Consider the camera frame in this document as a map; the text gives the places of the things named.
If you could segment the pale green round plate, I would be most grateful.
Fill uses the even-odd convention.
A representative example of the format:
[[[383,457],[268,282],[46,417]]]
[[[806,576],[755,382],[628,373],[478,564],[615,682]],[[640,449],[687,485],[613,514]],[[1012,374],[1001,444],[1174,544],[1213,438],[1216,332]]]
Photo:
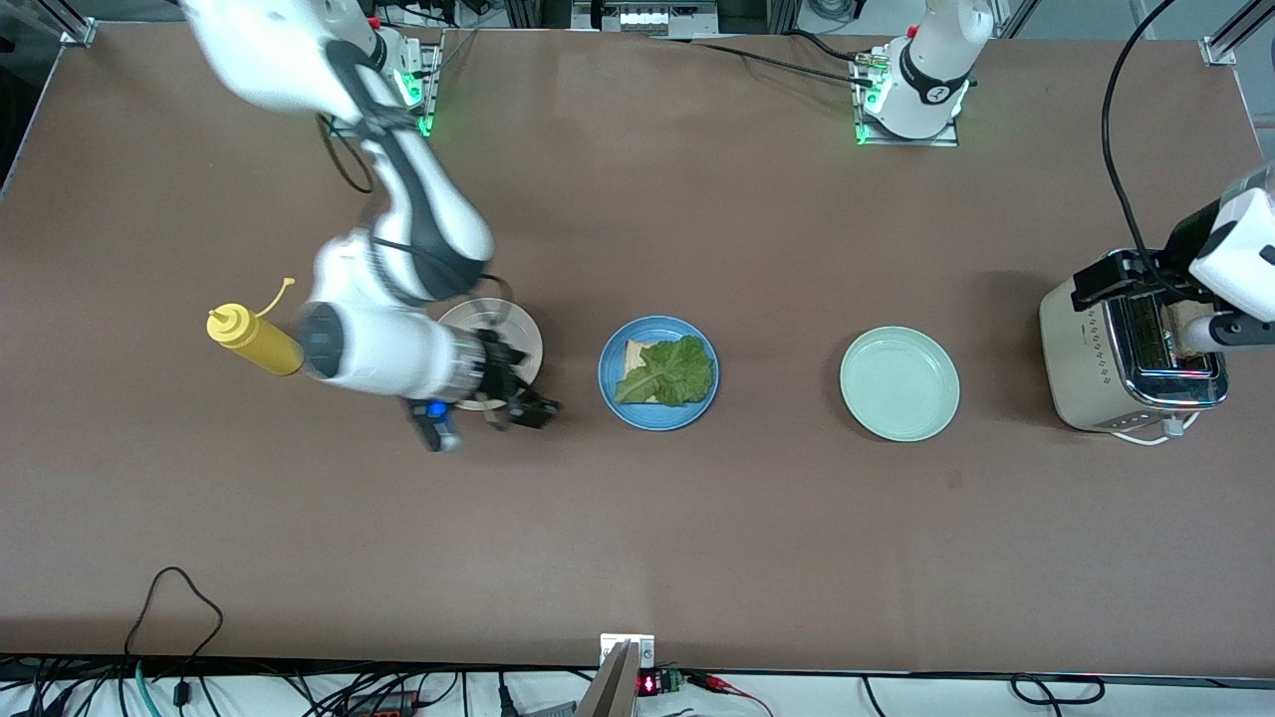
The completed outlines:
[[[942,432],[961,398],[947,350],[907,327],[878,327],[850,341],[838,385],[857,424],[895,443],[919,443]]]

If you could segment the yellow mustard squeeze bottle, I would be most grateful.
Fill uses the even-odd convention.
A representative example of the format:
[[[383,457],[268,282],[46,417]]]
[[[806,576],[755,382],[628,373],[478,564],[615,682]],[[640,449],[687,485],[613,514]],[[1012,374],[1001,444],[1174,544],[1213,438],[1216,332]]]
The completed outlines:
[[[287,290],[296,283],[284,277],[280,290],[261,310],[251,310],[238,302],[228,302],[210,309],[207,314],[207,336],[241,358],[275,376],[288,376],[301,370],[303,353],[295,339],[266,318],[279,304]]]

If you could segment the green lettuce leaf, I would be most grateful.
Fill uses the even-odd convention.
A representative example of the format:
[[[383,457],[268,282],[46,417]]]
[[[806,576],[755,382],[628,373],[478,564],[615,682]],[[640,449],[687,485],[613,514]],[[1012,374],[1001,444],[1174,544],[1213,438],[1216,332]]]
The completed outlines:
[[[690,404],[708,398],[715,380],[715,364],[705,341],[697,336],[683,336],[681,339],[655,342],[655,350],[646,353],[659,353],[666,361],[666,383],[660,390],[660,404]]]

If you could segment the silver two-slot toaster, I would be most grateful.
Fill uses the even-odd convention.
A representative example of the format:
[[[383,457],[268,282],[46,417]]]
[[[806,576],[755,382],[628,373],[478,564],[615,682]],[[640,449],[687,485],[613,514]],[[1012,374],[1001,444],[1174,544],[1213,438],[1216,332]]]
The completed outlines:
[[[1072,279],[1042,300],[1040,337],[1054,410],[1071,427],[1142,447],[1179,438],[1227,399],[1223,353],[1179,358],[1165,292],[1076,309]]]

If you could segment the grey lit electronics unit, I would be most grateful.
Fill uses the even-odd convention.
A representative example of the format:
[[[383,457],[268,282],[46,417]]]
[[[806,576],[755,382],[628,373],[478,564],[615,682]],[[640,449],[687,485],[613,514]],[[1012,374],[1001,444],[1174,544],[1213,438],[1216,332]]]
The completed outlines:
[[[715,0],[571,0],[570,29],[691,40],[719,34]]]

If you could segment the blue round plate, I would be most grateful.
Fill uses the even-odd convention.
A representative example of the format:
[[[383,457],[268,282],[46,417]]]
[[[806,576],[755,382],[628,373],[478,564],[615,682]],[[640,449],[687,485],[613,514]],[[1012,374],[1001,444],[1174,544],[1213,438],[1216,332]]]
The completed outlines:
[[[703,399],[685,404],[632,403],[615,399],[620,381],[629,373],[629,367],[626,367],[626,358],[630,353],[629,344],[660,344],[660,342],[674,342],[683,339],[683,337],[695,337],[701,341],[711,367],[711,380]],[[615,417],[622,418],[623,424],[646,431],[667,432],[692,425],[713,404],[719,385],[720,366],[711,341],[692,323],[669,315],[646,315],[623,324],[607,341],[601,353],[601,362],[598,362],[598,387],[601,387],[601,394],[611,412]]]

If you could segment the brown toast bread slice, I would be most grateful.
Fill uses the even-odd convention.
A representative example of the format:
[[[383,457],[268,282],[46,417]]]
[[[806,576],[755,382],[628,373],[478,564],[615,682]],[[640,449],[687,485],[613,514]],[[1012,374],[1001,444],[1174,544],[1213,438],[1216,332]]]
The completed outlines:
[[[1211,322],[1218,314],[1216,306],[1211,302],[1182,300],[1164,307],[1164,316],[1179,358],[1224,353],[1225,346],[1211,334]]]
[[[615,387],[615,401],[618,403],[660,403],[660,390],[666,383],[666,361],[659,353],[652,353],[657,344],[629,341],[623,353],[623,378]]]

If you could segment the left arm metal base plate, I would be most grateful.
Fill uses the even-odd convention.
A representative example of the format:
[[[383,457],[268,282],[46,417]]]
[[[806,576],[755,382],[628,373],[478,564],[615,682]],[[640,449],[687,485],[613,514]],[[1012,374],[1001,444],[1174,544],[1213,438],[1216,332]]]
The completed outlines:
[[[895,71],[895,59],[856,55],[848,63],[856,105],[856,142],[861,145],[959,144],[958,117],[970,91],[969,78],[938,83],[928,79],[913,85]]]

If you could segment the red and black lead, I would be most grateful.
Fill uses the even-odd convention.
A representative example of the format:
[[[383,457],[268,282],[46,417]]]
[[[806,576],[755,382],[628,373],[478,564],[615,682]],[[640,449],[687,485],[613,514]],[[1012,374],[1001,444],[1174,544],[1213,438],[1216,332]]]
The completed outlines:
[[[682,670],[681,674],[683,681],[687,681],[688,684],[696,688],[704,689],[717,695],[746,699],[748,702],[752,702],[755,706],[760,707],[766,717],[776,717],[771,711],[771,708],[764,700],[737,688],[736,685],[728,683],[727,680],[718,677],[717,675],[697,670]]]

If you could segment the beige round plate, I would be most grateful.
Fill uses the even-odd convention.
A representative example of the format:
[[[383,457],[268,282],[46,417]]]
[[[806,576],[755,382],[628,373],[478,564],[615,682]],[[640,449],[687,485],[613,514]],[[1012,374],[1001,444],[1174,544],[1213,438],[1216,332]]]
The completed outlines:
[[[525,353],[514,367],[527,384],[536,381],[543,362],[544,344],[538,324],[523,307],[502,299],[472,299],[442,313],[439,322],[456,330],[495,330],[511,350]]]

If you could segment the aluminium corner frame bracket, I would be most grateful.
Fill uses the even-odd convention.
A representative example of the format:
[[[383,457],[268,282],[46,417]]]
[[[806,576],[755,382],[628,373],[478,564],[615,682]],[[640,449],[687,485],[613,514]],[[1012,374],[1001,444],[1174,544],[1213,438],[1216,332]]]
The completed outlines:
[[[96,38],[99,23],[76,9],[71,0],[34,0],[34,4],[51,22],[60,45],[88,47]]]
[[[1198,54],[1207,68],[1233,68],[1237,50],[1270,20],[1275,20],[1275,0],[1244,0],[1213,34],[1198,41]]]

